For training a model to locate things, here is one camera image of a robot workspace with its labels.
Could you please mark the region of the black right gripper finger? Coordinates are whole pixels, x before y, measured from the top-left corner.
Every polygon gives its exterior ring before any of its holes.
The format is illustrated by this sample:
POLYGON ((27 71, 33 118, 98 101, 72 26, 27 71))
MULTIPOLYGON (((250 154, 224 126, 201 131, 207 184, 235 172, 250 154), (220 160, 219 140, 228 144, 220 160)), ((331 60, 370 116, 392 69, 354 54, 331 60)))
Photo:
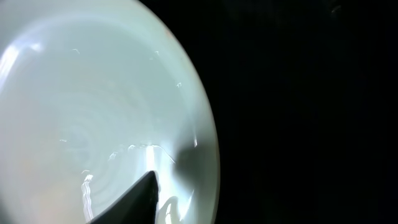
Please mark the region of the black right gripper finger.
POLYGON ((146 172, 90 224, 154 224, 159 201, 156 172, 146 172))

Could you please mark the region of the round black tray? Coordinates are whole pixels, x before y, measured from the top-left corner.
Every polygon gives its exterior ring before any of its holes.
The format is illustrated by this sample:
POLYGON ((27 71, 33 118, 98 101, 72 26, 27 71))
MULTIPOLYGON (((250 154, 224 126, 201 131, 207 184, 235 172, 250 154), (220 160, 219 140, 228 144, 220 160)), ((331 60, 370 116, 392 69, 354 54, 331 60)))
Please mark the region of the round black tray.
POLYGON ((397 222, 397 2, 146 1, 214 114, 217 223, 397 222))

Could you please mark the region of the mint plate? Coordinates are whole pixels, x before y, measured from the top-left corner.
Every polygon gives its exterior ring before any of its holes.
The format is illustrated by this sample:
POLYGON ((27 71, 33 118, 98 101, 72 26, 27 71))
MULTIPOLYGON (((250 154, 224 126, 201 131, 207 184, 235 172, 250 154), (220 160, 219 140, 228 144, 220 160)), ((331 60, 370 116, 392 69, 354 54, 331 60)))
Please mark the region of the mint plate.
POLYGON ((1 2, 1 222, 93 223, 146 172, 156 223, 213 223, 215 122, 139 1, 1 2))

